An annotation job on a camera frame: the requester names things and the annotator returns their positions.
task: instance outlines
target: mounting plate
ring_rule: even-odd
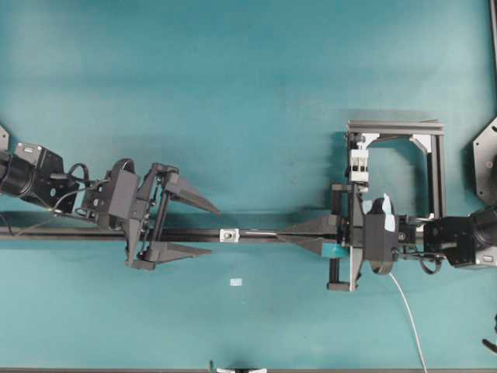
[[[0,150],[9,150],[9,133],[3,126],[0,126]]]
[[[497,203],[497,117],[473,141],[476,194],[485,204]]]

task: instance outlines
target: wire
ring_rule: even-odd
[[[401,293],[402,300],[404,301],[405,307],[407,308],[407,312],[409,314],[409,318],[411,319],[412,331],[414,332],[414,337],[416,339],[416,346],[418,347],[419,358],[421,359],[422,369],[425,373],[428,373],[428,369],[426,368],[425,357],[422,354],[421,343],[419,342],[418,330],[416,329],[416,324],[414,323],[414,318],[412,317],[411,307],[409,307],[409,303],[407,302],[407,298],[405,297],[404,291],[401,288],[401,285],[398,283],[397,279],[392,273],[388,274],[390,278],[393,280],[394,284],[397,286],[398,291]]]
[[[9,224],[9,222],[7,221],[7,219],[5,218],[5,216],[3,214],[0,214],[0,220],[2,220],[4,223],[5,223],[5,226],[7,227],[7,229],[9,230],[9,234],[12,236],[12,237],[18,237],[20,235],[23,235],[24,233],[28,232],[29,230],[31,229],[35,229],[35,228],[38,228],[40,227],[41,225],[45,225],[45,224],[48,224],[50,223],[52,220],[54,220],[56,217],[58,216],[64,216],[64,217],[67,217],[67,218],[77,218],[77,219],[80,219],[79,217],[76,217],[76,216],[71,216],[69,214],[64,214],[62,213],[60,210],[58,211],[57,208],[59,207],[59,205],[61,204],[61,202],[66,199],[67,197],[70,197],[72,196],[73,194],[77,194],[77,193],[81,193],[81,192],[84,192],[86,190],[91,190],[91,189],[95,189],[98,185],[100,184],[103,184],[103,183],[107,183],[109,180],[108,179],[104,179],[104,180],[97,180],[93,185],[91,186],[87,186],[86,188],[81,188],[81,189],[78,189],[78,190],[73,190],[72,192],[69,192],[69,193],[66,193],[64,194],[61,198],[59,198],[57,200],[57,202],[55,203],[54,207],[53,208],[49,208],[50,210],[50,213],[51,213],[51,216],[50,218],[48,218],[47,220],[43,220],[39,223],[36,223],[34,225],[30,225],[29,227],[26,227],[26,228],[23,228],[23,229],[20,229],[19,231],[17,231],[16,233],[14,233],[12,231],[12,226]]]
[[[39,202],[41,202],[41,204],[42,204],[45,208],[50,208],[50,205],[49,205],[47,202],[45,202],[43,199],[41,199],[41,198],[38,196],[38,194],[36,194],[36,193],[34,193],[34,192],[33,192],[33,193],[32,193],[32,196],[33,196],[33,197],[35,197],[35,198],[36,198]]]
[[[17,237],[17,236],[23,235],[24,233],[26,233],[27,231],[29,231],[31,229],[38,228],[41,225],[45,225],[45,224],[50,223],[52,220],[54,220],[54,218],[55,218],[55,216],[51,216],[50,219],[43,220],[40,223],[36,223],[34,225],[30,225],[29,227],[23,228],[20,231],[17,231],[13,236]]]
[[[83,170],[83,179],[79,179],[76,176],[73,176],[72,173],[78,168],[81,167]],[[75,163],[72,165],[72,167],[68,171],[68,175],[71,176],[74,180],[77,180],[79,182],[83,182],[85,184],[85,187],[90,186],[90,173],[88,171],[88,167],[85,163]]]
[[[81,193],[81,192],[85,192],[87,190],[92,190],[92,189],[95,189],[98,185],[100,184],[104,184],[104,183],[107,183],[109,180],[108,179],[104,179],[104,180],[98,180],[96,181],[93,185],[91,186],[87,186],[85,188],[81,188],[81,189],[77,189],[77,190],[73,190],[72,192],[69,192],[69,193],[66,193],[64,194],[61,198],[59,198],[57,200],[57,202],[55,203],[54,207],[51,208],[51,211],[53,214],[57,214],[57,208],[61,205],[62,201],[65,200],[67,197],[70,197],[74,194],[78,194],[78,193]]]

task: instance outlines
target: black cable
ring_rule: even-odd
[[[414,258],[414,259],[424,259],[424,260],[429,260],[429,261],[435,261],[435,260],[443,260],[446,259],[446,256],[444,253],[437,253],[437,252],[424,252],[424,251],[410,251],[407,253],[402,253],[396,249],[393,250],[393,252],[397,255],[399,255],[401,258]]]
[[[423,259],[419,260],[419,265],[421,265],[421,268],[425,274],[438,274],[440,272],[440,268],[442,268],[442,261],[435,260],[435,268],[434,269],[428,268]]]
[[[72,173],[78,167],[80,167],[83,170],[83,179],[79,179],[78,177],[72,175]],[[83,182],[85,184],[85,187],[90,186],[90,173],[89,173],[88,167],[86,166],[85,163],[75,163],[74,165],[72,165],[72,167],[68,171],[68,175],[71,176],[71,178],[73,178],[76,181]]]
[[[57,202],[55,203],[54,207],[51,208],[51,211],[53,214],[57,214],[57,208],[60,206],[61,202],[63,200],[65,200],[67,197],[70,197],[74,194],[78,194],[78,193],[81,193],[81,192],[85,192],[87,190],[92,190],[92,189],[95,189],[97,186],[101,185],[101,184],[104,184],[104,183],[107,183],[109,180],[108,179],[104,179],[104,180],[98,180],[96,181],[94,184],[92,184],[91,186],[87,186],[85,188],[81,188],[81,189],[77,189],[77,190],[73,190],[72,192],[69,192],[69,193],[66,193],[64,194],[61,198],[59,198],[57,200]]]

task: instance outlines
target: metal bracket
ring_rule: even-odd
[[[497,203],[497,118],[473,141],[476,194],[485,204]]]
[[[240,229],[220,229],[219,242],[238,243],[240,240]]]
[[[10,134],[0,125],[0,151],[6,152],[9,150]]]
[[[363,148],[364,139],[386,141],[395,138],[407,138],[426,155],[428,165],[429,209],[435,218],[446,214],[445,180],[443,174],[443,124],[437,120],[421,122],[391,122],[375,120],[349,120],[348,152],[349,168],[352,152]]]

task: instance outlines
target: teal table surface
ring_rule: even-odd
[[[178,166],[224,212],[175,205],[178,225],[325,214],[349,118],[441,120],[449,214],[482,206],[468,145],[496,112],[486,0],[6,0],[0,67],[13,144],[94,177],[122,157],[141,175]],[[422,155],[404,145],[375,146],[368,197],[422,214]],[[122,243],[1,242],[0,365],[420,367],[400,295],[368,263],[345,294],[325,290],[327,260],[296,246],[198,247],[213,253],[146,273],[124,266]],[[429,368],[497,368],[481,345],[495,338],[497,271],[394,273]]]

